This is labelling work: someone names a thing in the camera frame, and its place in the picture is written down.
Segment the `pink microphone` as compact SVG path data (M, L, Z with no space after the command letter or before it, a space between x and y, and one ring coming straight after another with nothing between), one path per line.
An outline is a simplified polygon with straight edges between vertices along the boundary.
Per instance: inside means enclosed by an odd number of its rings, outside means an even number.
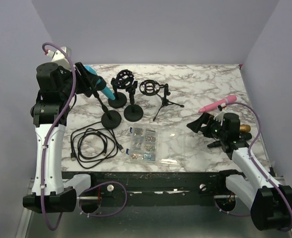
M216 102L213 102L209 105L206 105L204 107L202 107L200 110L199 110L199 113L206 113L206 112L210 112L210 111L213 111L215 109L218 108L218 106L221 106L221 105L226 105L226 104L229 104L229 103L233 103L237 100L237 97L235 95L229 95L219 101L216 101Z

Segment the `black round-base mic stand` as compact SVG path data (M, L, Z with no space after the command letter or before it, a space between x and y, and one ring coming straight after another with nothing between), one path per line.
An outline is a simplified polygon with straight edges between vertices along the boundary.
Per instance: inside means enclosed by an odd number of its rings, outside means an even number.
M126 88L126 92L129 93L130 104L124 109L124 118L130 122L139 121L143 115L143 109L135 104L135 93L138 86L137 81L133 81L130 86Z

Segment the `blue microphone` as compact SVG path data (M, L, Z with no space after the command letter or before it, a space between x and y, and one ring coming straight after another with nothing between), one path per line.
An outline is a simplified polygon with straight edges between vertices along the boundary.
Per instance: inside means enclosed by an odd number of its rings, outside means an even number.
M91 74L94 74L94 75L98 75L96 73L96 71L88 66L88 65L85 65L84 66L86 68L86 70L88 70ZM107 85L105 86L102 86L102 89L100 90L108 99L111 99L111 100L115 100L115 96L113 94L113 92L109 89L109 87Z

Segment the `black microphone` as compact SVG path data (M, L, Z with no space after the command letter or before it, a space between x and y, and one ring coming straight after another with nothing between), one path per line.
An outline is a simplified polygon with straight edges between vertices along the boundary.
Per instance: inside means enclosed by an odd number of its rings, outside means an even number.
M240 134L240 138L243 139L243 140L251 140L252 139L252 134L249 133L249 132L242 132ZM219 140L217 141L214 141L210 144L207 145L208 148L217 148L217 147L221 147L221 142Z

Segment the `black clip round-base stand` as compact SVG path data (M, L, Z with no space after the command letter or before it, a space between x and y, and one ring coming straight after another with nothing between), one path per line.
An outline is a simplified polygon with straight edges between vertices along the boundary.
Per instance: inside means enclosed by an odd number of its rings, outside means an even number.
M104 114L101 117L101 123L106 129L117 128L122 120L121 115L115 110L108 110L105 104L101 101L98 91L107 89L106 81L98 75L87 73L89 85L91 87L94 97L98 100Z

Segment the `gold microphone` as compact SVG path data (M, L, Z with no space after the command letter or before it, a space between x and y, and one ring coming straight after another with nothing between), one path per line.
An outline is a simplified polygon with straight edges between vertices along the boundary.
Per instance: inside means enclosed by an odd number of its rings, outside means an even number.
M241 124L239 130L242 133L249 133L251 131L251 126L248 124Z

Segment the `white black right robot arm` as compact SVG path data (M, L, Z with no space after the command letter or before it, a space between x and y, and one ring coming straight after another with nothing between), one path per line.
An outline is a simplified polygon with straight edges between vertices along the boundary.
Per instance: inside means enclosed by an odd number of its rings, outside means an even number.
M222 114L219 121L209 113L187 124L194 133L220 141L224 153L243 175L229 175L216 181L221 194L233 192L250 210L254 226L260 230L292 228L292 188L282 185L266 171L240 135L241 122L234 113Z

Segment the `black shock-mount round-base stand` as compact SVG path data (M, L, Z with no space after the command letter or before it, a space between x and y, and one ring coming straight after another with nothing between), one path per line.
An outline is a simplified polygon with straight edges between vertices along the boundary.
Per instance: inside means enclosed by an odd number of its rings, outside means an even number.
M115 78L112 78L111 85L113 87L113 95L115 96L114 100L109 99L109 106L115 109L122 108L127 103L127 97L124 93L119 92L119 90L126 90L127 87L130 87L133 83L134 75L128 70L124 69L118 72Z

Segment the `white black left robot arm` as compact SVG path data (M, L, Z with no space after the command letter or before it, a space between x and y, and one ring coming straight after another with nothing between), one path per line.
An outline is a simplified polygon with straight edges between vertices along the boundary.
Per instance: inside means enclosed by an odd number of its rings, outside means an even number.
M67 183L62 178L62 148L70 111L69 97L72 73L53 62L36 68L39 84L36 104L30 113L37 137L36 175L30 195L22 204L36 213L73 212L77 197L97 191L97 183L89 175L76 175Z

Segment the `black tripod shock-mount stand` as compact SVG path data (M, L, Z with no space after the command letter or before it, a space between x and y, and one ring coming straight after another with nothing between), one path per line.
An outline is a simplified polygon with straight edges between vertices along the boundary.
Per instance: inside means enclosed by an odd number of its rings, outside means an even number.
M172 101L170 101L167 97L170 96L171 92L169 91L169 85L168 83L165 84L159 84L157 81L155 80L144 80L140 86L139 86L139 90L140 92L148 97L152 97L152 96L158 96L161 100L161 106L158 109L156 115L153 118L153 121L156 120L160 110L164 107L168 107L168 106L172 106L172 105L176 105L179 106L181 108L184 107L184 105L182 104L178 104L178 103L174 103Z

